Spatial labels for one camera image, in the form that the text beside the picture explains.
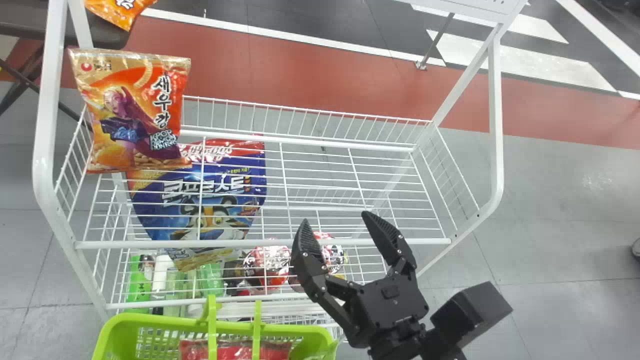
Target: floor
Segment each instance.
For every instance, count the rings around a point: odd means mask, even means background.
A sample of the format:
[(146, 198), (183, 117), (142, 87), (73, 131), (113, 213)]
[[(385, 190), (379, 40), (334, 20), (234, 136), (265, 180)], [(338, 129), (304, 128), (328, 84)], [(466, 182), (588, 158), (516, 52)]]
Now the floor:
[[(444, 62), (434, 60), (427, 72), (417, 72), (407, 60), (424, 51), (430, 39), (425, 30), (437, 30), (442, 16), (392, 1), (330, 1), (320, 9), (284, 0), (183, 1), (174, 8), (167, 3), (158, 2), (138, 21), (127, 48), (192, 57), (189, 95), (429, 119), (465, 65), (463, 53), (439, 47), (436, 60)], [(576, 4), (627, 48), (605, 45), (598, 36), (608, 36), (602, 28), (575, 17)], [(179, 22), (163, 18), (167, 11)], [(557, 78), (578, 63), (555, 58), (561, 67), (551, 75), (539, 71), (545, 63), (526, 74), (516, 66), (504, 75), (503, 200), (472, 236), (423, 275), (421, 290), (436, 309), (458, 290), (491, 281), (514, 308), (465, 348), (469, 359), (637, 358), (640, 263), (629, 245), (640, 236), (640, 101), (633, 99), (640, 94), (640, 78), (624, 53), (637, 56), (638, 38), (590, 0), (531, 1), (523, 13), (550, 24), (536, 27), (549, 31), (545, 38), (510, 31), (505, 45), (581, 61), (582, 67), (575, 76)], [(327, 19), (333, 26), (326, 26)], [(477, 40), (472, 34), (481, 33), (478, 26), (455, 20), (450, 44)], [(193, 38), (196, 31), (199, 42), (167, 40)], [(165, 41), (151, 41), (149, 34)], [(20, 58), (29, 44), (20, 39), (9, 60)], [(9, 86), (0, 82), (0, 94)], [(74, 86), (65, 72), (61, 97), (79, 109)], [(490, 189), (485, 89), (486, 76), (480, 74), (442, 129), (478, 203)], [(36, 100), (26, 92), (0, 117), (0, 151), (11, 154), (0, 156), (6, 247), (0, 252), (0, 354), (88, 359), (101, 322), (33, 196)], [(58, 125), (60, 160), (74, 123), (60, 114)], [(84, 210), (72, 223), (76, 231), (84, 226)], [(338, 358), (368, 357), (344, 345)]]

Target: green basket handle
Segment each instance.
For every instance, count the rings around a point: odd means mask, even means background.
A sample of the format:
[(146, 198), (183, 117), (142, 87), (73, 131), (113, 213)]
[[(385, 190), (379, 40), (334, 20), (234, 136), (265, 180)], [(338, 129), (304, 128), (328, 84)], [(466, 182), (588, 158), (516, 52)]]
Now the green basket handle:
[(252, 360), (260, 359), (260, 331), (262, 330), (262, 300), (255, 302), (255, 313), (253, 315), (253, 338), (252, 338)]
[[(196, 324), (207, 322), (207, 331), (209, 333), (209, 359), (218, 358), (218, 339), (216, 334), (216, 321), (218, 309), (222, 304), (216, 303), (216, 296), (209, 295), (207, 302), (202, 308), (202, 315), (196, 320)], [(253, 314), (252, 327), (252, 360), (260, 359), (260, 334), (262, 330), (262, 301), (255, 302), (255, 312)]]

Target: green plastic basket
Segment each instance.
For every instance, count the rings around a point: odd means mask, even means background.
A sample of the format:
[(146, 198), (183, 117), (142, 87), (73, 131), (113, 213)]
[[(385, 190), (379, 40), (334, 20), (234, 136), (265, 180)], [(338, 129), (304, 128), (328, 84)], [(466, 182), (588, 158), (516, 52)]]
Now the green plastic basket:
[(136, 313), (118, 314), (107, 321), (98, 337), (93, 360), (179, 360), (180, 340), (209, 339), (209, 359), (216, 360), (216, 335), (247, 336), (253, 343), (252, 360), (259, 360), (260, 339), (295, 339), (290, 360), (335, 360), (339, 344), (315, 325), (280, 325), (261, 322), (262, 302), (255, 303), (252, 322), (216, 320), (216, 299), (207, 299), (200, 319)]

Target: shoe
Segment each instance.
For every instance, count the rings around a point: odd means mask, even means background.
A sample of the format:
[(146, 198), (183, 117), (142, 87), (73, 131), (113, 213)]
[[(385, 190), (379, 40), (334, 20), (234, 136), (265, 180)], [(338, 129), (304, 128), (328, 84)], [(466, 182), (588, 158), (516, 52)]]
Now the shoe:
[(636, 242), (631, 245), (631, 254), (636, 260), (640, 261), (640, 239), (636, 240)]

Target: white wire shelf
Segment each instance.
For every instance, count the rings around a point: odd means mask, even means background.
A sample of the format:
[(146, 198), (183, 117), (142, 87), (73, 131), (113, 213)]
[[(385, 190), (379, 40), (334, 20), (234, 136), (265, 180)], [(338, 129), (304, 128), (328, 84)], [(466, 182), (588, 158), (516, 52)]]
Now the white wire shelf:
[[(60, 211), (70, 220), (79, 195), (86, 191), (81, 190), (82, 184), (87, 179), (95, 183), (88, 220), (81, 230), (76, 229), (73, 241), (75, 249), (93, 263), (93, 278), (108, 310), (204, 302), (194, 279), (188, 290), (179, 291), (184, 299), (126, 302), (133, 255), (155, 254), (166, 247), (241, 247), (248, 252), (258, 245), (290, 246), (306, 218), (314, 230), (334, 237), (321, 243), (343, 246), (348, 262), (341, 276), (365, 283), (383, 277), (386, 265), (362, 223), (363, 210), (386, 218), (402, 230), (409, 244), (419, 245), (451, 244), (451, 234), (460, 222), (478, 210), (444, 139), (427, 120), (186, 100), (180, 143), (204, 143), (224, 129), (227, 138), (264, 142), (266, 194), (258, 195), (264, 197), (264, 204), (243, 240), (152, 240), (134, 210), (143, 203), (132, 201), (130, 180), (120, 174), (86, 174), (92, 134), (79, 123), (55, 190)], [(422, 145), (412, 145), (420, 137)], [(305, 294), (288, 284), (268, 286), (267, 295), (219, 301), (239, 304), (257, 299), (303, 300), (310, 305)]]

